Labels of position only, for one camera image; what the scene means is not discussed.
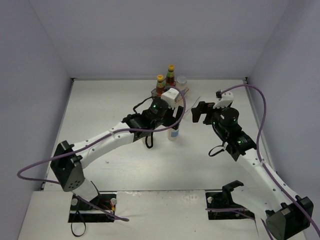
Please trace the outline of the silver-cap shaker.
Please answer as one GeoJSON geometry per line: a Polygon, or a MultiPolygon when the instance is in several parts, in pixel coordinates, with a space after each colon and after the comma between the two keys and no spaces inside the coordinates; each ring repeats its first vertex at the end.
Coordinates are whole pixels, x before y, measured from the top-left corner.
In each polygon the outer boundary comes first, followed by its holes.
{"type": "Polygon", "coordinates": [[[182,94],[184,95],[187,91],[187,78],[185,76],[178,76],[176,78],[176,87],[180,89],[182,94]]]}
{"type": "Polygon", "coordinates": [[[179,127],[169,128],[167,130],[167,139],[170,141],[175,141],[179,136],[179,127]]]}

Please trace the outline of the yellow-cap sauce bottle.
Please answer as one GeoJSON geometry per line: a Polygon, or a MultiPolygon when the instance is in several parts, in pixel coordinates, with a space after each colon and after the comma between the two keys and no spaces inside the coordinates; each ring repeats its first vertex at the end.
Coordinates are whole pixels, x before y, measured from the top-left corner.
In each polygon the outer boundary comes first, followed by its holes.
{"type": "Polygon", "coordinates": [[[166,84],[166,81],[164,79],[164,76],[162,74],[159,74],[157,76],[157,83],[155,88],[156,94],[158,96],[161,96],[162,93],[164,92],[165,84],[166,84]]]}
{"type": "Polygon", "coordinates": [[[167,69],[167,74],[165,78],[166,86],[174,86],[175,85],[175,66],[170,64],[167,69]]]}

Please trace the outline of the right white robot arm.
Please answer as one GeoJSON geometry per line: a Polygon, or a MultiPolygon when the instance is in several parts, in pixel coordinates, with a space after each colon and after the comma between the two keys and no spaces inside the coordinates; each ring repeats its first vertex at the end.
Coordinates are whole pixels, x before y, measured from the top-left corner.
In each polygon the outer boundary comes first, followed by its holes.
{"type": "Polygon", "coordinates": [[[277,240],[287,240],[311,225],[313,202],[300,197],[266,161],[259,159],[256,143],[238,123],[238,110],[201,101],[191,112],[194,123],[205,115],[203,124],[212,126],[223,150],[249,173],[261,190],[254,193],[248,184],[235,180],[222,187],[221,200],[225,205],[238,204],[254,213],[277,240]]]}

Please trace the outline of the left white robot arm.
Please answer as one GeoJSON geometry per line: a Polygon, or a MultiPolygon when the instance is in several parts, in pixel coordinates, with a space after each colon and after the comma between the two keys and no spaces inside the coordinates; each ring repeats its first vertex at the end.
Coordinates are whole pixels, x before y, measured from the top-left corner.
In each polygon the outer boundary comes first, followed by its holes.
{"type": "Polygon", "coordinates": [[[116,148],[178,126],[184,110],[182,106],[174,111],[153,103],[142,113],[129,114],[116,126],[90,139],[78,143],[60,142],[50,163],[58,184],[64,192],[80,196],[87,209],[96,209],[100,204],[99,193],[85,177],[84,169],[116,148]]]}

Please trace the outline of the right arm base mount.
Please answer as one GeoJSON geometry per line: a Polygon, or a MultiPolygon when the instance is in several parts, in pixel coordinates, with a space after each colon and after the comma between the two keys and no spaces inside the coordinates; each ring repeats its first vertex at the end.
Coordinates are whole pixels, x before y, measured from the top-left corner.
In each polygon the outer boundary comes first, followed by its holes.
{"type": "Polygon", "coordinates": [[[210,221],[220,220],[255,220],[255,215],[242,205],[227,203],[221,191],[205,193],[207,216],[210,221]]]}

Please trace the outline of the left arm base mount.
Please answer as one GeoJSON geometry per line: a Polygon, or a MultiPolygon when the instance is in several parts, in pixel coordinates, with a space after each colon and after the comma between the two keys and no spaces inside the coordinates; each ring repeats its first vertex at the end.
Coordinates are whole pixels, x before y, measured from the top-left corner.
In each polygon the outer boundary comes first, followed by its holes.
{"type": "MultiPolygon", "coordinates": [[[[115,193],[101,193],[100,198],[94,200],[94,204],[106,212],[114,214],[117,195],[115,193]]],[[[72,196],[69,208],[68,222],[81,223],[113,223],[115,220],[102,211],[80,201],[75,195],[72,196]]]]}

